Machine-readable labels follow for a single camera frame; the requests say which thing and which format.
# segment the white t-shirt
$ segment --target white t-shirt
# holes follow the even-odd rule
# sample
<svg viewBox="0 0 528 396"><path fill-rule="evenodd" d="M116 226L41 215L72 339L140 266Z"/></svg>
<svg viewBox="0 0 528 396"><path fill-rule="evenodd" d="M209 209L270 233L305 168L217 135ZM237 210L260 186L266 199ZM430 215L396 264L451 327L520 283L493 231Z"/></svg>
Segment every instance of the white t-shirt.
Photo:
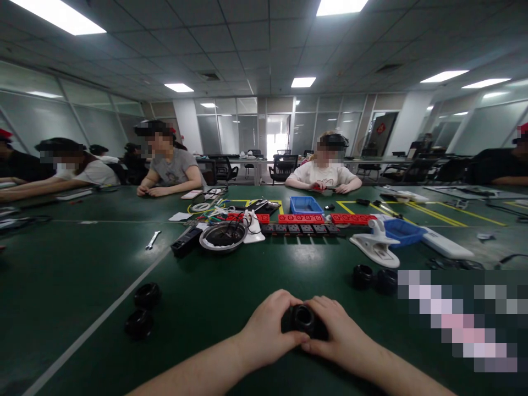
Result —
<svg viewBox="0 0 528 396"><path fill-rule="evenodd" d="M326 187L348 184L357 176L342 164L330 164L328 168L319 168L315 161L306 162L297 168L288 179L292 178L306 184L322 182Z"/></svg>
<svg viewBox="0 0 528 396"><path fill-rule="evenodd" d="M119 179L115 172L103 164L100 160L92 161L86 169L78 175L75 175L74 169L69 169L72 165L61 165L57 167L55 177L64 180L82 180L93 184L111 184L119 185Z"/></svg>

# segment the power strip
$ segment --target power strip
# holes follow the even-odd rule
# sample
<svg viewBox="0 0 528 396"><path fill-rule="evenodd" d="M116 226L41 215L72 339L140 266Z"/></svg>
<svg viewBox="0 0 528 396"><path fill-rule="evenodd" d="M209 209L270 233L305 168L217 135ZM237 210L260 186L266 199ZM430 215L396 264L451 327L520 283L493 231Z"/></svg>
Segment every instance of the power strip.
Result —
<svg viewBox="0 0 528 396"><path fill-rule="evenodd" d="M475 257L473 252L469 251L465 247L462 247L452 240L447 239L430 228L422 228L427 231L427 234L422 237L422 242L430 248L436 250L442 256L455 260L471 259L472 257Z"/></svg>

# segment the red cap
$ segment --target red cap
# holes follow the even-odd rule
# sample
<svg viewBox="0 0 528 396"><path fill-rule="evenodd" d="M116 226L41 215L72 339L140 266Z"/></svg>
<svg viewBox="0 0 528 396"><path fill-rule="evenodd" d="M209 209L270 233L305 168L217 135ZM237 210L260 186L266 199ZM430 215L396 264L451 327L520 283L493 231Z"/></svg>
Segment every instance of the red cap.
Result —
<svg viewBox="0 0 528 396"><path fill-rule="evenodd" d="M11 132L7 132L5 129L0 128L0 138L11 139L11 136L13 136Z"/></svg>

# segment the air vent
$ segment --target air vent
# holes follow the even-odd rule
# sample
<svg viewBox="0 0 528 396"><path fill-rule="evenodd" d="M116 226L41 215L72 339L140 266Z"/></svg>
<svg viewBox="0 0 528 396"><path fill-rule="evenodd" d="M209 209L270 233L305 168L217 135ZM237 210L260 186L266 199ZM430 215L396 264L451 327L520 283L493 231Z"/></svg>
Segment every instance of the air vent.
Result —
<svg viewBox="0 0 528 396"><path fill-rule="evenodd" d="M392 73L403 65L401 63L387 64L376 71L376 73Z"/></svg>
<svg viewBox="0 0 528 396"><path fill-rule="evenodd" d="M198 71L196 73L203 81L222 81L214 71Z"/></svg>

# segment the white line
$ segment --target white line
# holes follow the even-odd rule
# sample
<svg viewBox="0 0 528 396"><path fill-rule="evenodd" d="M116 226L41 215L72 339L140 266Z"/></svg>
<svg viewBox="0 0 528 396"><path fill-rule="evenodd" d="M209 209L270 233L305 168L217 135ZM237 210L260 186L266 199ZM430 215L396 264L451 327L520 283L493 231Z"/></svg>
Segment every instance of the white line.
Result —
<svg viewBox="0 0 528 396"><path fill-rule="evenodd" d="M155 260L152 265L145 270L141 276L135 280L130 287L125 290L125 292L116 300L114 303L108 307L108 309L99 317L97 320L92 323L92 325L83 333L81 336L75 340L75 342L64 352L45 372L42 374L33 385L31 385L22 396L33 396L35 395L42 387L50 380L53 375L59 371L59 369L68 361L68 359L84 344L84 342L97 330L97 328L103 324L103 322L108 318L113 311L121 304L125 298L129 296L130 293L134 291L136 287L147 277L149 273L152 272L154 268L167 256L170 252L170 248L160 254L160 256Z"/></svg>

